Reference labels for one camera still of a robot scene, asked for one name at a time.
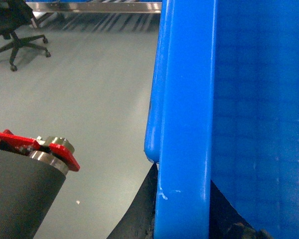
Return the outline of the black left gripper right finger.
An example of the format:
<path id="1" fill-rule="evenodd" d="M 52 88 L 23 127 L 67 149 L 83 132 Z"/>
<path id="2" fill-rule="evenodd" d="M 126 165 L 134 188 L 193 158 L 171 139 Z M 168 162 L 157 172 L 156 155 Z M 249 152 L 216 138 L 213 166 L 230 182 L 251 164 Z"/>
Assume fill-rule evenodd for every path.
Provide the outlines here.
<path id="1" fill-rule="evenodd" d="M 231 205 L 215 183 L 210 182 L 209 238 L 272 239 L 273 236 L 264 229 L 254 229 Z"/>

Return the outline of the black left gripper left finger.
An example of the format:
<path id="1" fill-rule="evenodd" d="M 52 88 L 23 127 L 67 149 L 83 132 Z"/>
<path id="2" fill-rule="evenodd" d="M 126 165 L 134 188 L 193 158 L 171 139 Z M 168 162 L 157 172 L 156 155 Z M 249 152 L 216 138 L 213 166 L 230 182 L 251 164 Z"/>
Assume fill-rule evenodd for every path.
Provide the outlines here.
<path id="1" fill-rule="evenodd" d="M 109 239 L 154 238 L 157 165 L 153 164 L 131 205 L 108 235 Z"/>

